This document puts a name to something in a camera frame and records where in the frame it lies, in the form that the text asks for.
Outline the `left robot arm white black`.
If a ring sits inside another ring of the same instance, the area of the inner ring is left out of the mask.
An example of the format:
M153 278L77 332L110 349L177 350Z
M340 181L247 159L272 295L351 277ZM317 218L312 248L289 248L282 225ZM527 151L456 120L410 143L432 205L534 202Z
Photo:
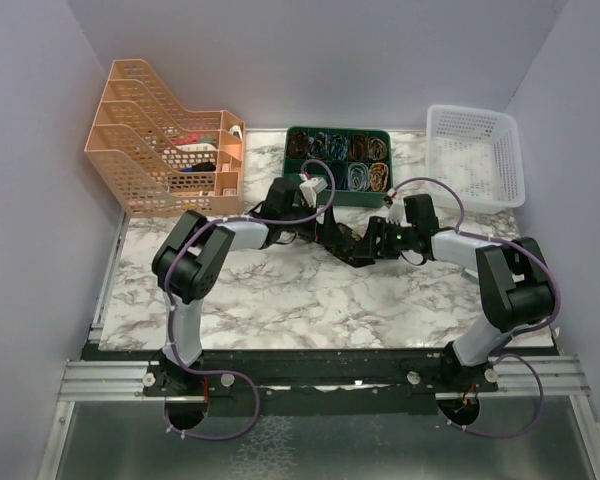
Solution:
M229 252L260 250L275 241L278 229L313 226L332 211L335 193L317 207L327 187L321 177L296 186L277 178L258 210L210 219L194 210L182 214L152 261L152 272L165 294L167 334L163 353L172 362L166 382L186 395L200 385L194 364L202 354L200 338L203 299L214 287Z

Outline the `black floral necktie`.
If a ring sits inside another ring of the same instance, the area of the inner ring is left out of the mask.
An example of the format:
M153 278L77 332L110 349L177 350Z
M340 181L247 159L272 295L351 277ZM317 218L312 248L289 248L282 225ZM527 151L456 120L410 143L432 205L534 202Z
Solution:
M348 266L362 268L375 264L369 245L344 223L319 226L316 240L333 257Z

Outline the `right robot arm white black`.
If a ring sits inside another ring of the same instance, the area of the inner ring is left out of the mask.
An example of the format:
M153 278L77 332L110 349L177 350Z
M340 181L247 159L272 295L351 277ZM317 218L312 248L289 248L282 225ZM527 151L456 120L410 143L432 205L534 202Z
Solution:
M373 263L412 251L425 261L451 263L477 274L481 316L445 347L439 367L441 383L461 391L474 381L474 367L486 364L506 339L553 313L557 294L533 239L499 243L442 228L427 194L407 196L403 205L407 224L370 218L351 257Z

